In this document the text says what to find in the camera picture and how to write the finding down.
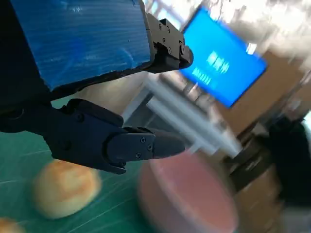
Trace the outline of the black left hand blue tape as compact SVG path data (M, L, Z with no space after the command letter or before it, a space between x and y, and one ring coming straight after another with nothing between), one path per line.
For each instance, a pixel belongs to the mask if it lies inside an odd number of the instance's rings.
M193 53L168 20L140 0L3 0L0 3L0 130L44 138L55 159L115 174L131 161L184 152L178 136L125 127L83 99L52 101L141 71L189 67Z

